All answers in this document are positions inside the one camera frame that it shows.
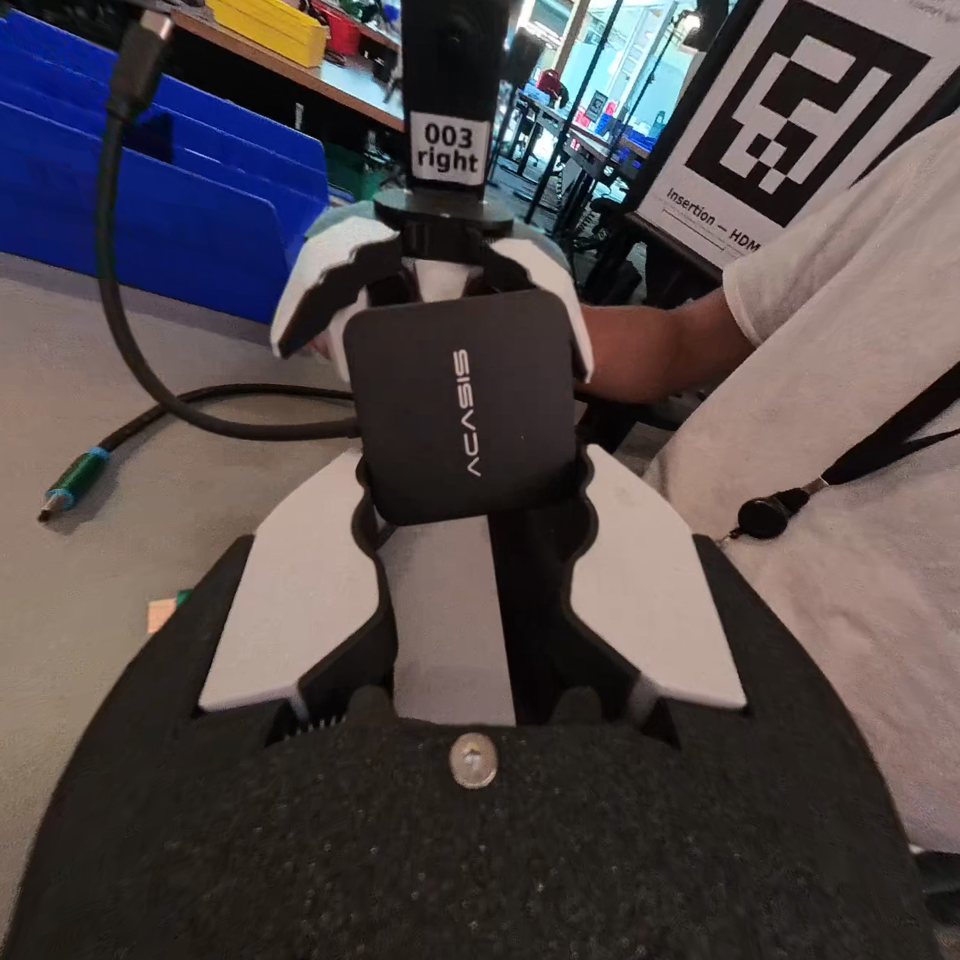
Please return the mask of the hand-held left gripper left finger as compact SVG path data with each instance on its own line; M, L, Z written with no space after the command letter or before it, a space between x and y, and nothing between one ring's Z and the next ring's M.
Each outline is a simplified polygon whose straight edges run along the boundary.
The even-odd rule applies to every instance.
M377 534L362 455L349 448L254 534L198 706L283 701L299 723L323 724L356 690L389 683L399 639Z

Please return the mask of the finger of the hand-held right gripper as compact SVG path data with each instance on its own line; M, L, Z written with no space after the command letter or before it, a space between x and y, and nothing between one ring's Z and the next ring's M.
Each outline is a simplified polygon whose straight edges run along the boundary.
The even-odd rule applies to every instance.
M570 264L557 244L546 236L510 236L494 241L492 250L519 266L534 288L550 293L562 302L573 335L574 377L583 385L594 376L594 345L588 330Z
M326 332L361 293L402 270L401 234L392 228L327 228L300 250L270 327L273 354L288 358Z

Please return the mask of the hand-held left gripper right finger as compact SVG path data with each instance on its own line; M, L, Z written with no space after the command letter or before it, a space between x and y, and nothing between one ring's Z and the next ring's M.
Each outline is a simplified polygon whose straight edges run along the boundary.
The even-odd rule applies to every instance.
M582 450L591 525L568 606L615 669L615 710L642 726L663 700L726 712L748 704L688 526L602 447Z

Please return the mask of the blue plastic bin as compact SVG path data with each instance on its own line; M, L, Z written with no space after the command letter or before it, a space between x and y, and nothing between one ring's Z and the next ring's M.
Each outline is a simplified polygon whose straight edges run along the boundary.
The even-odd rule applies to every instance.
M1 26L2 101L100 137L117 55L19 12ZM219 162L264 182L330 202L324 148L287 126L164 76L142 120L170 119L174 152Z
M96 276L104 114L2 102L2 252ZM324 147L277 127L263 146L153 110L124 146L114 259L126 286L267 323L306 231L329 205ZM293 147L294 155L282 152Z

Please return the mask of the person's right forearm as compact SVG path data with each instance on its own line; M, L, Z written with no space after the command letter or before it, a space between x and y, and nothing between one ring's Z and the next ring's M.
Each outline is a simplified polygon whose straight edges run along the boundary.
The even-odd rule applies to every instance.
M582 305L593 349L587 396L643 404L714 385L755 350L722 289L673 309Z

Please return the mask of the grey desk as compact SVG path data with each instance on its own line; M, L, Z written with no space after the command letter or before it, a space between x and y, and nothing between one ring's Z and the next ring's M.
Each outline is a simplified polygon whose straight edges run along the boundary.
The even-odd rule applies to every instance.
M85 275L2 254L2 925L79 736L148 638L148 605L352 443L211 436L165 417L78 507L37 521L75 457L152 405Z

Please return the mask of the long grey work table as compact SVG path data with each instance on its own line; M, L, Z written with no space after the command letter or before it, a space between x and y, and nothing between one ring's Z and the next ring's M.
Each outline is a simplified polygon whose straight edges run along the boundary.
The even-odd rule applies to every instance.
M373 77L372 68L363 58L354 57L344 66L324 62L316 68L307 68L220 25L206 12L175 8L171 16L178 30L262 67L371 122L404 133L402 100L398 95L386 100L385 87Z

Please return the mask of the green plastic crate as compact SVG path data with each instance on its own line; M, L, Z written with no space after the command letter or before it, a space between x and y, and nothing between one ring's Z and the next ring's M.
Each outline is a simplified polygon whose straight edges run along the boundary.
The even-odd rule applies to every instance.
M372 199L400 169L397 162L377 151L358 152L332 143L325 143L323 151L330 196L348 204Z

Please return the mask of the small pink green block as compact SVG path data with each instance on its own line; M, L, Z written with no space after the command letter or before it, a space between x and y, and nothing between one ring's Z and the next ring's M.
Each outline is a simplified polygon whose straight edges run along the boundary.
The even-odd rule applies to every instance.
M179 590L174 596L150 600L147 604L147 636L152 637L162 630L176 610L189 599L192 593L192 589L187 588Z

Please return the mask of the yellow plastic bin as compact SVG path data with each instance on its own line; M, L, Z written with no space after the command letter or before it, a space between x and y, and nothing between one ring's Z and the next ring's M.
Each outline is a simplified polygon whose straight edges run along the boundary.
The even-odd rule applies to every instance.
M223 28L299 66L321 66L329 34L316 18L283 1L205 1Z

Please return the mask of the white printed marker sign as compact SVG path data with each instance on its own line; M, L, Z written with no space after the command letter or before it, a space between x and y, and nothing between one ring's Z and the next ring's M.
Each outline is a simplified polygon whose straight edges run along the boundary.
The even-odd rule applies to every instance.
M958 110L958 2L741 2L637 183L656 238L722 271Z

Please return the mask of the person's white shirt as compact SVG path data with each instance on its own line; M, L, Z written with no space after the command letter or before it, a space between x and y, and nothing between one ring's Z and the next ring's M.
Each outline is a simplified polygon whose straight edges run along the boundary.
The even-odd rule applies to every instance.
M958 115L734 262L723 291L755 350L643 476L716 541L744 502L813 480L958 362ZM958 438L724 550L838 692L911 842L957 853Z

